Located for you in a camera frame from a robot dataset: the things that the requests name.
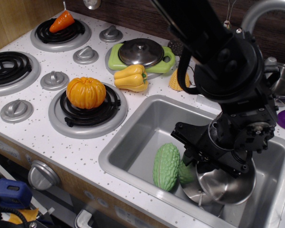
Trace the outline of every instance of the yellow toy bell pepper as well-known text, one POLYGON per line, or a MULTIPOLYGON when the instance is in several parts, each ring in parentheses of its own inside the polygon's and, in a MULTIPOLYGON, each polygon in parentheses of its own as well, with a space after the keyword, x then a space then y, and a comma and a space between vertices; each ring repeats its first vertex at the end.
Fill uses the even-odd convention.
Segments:
POLYGON ((119 89, 128 89, 134 92, 141 92, 147 89, 148 75, 143 65, 130 65, 126 69, 114 74, 114 84, 119 89))

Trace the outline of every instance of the blue tool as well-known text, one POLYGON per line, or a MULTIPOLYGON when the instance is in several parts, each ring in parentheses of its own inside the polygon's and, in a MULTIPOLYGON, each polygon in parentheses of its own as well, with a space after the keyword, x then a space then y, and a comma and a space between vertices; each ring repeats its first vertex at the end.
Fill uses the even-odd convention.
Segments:
POLYGON ((3 208, 24 209, 32 199, 32 192, 26 183, 0 179, 0 206, 3 208))

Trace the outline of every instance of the oven door knob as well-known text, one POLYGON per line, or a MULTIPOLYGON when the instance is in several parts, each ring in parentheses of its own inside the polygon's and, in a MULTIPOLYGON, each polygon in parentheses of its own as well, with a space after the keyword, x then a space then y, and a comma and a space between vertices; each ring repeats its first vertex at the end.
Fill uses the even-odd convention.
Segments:
POLYGON ((37 190, 47 190, 60 183, 58 175, 45 163, 34 160, 28 173, 29 184, 37 190))

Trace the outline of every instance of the orange toy carrot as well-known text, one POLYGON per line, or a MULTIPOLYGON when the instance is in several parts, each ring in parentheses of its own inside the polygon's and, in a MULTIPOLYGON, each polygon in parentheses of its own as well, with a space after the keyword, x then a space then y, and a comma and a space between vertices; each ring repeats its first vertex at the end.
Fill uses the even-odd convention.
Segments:
POLYGON ((52 24, 49 28, 49 31, 52 33, 58 32, 60 30, 65 29, 66 27, 70 26, 71 24, 75 23, 74 18, 72 15, 65 10, 52 24))

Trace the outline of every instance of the dark wood wall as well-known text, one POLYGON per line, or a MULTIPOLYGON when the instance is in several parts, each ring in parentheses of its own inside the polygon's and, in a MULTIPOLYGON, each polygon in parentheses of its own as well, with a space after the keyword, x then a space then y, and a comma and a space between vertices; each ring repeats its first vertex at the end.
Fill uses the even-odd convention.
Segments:
MULTIPOLYGON (((209 1, 219 19, 224 21, 228 0, 209 1)), ((255 2, 257 0, 237 0, 230 19, 233 28, 240 26, 245 13, 255 2)), ((172 38, 166 30, 166 21, 149 0, 102 0, 101 6, 96 10, 89 10, 82 0, 66 0, 66 8, 161 38, 172 38)), ((279 62, 285 63, 285 12, 273 11, 263 15, 256 24, 254 35, 264 58, 274 56, 279 62)))

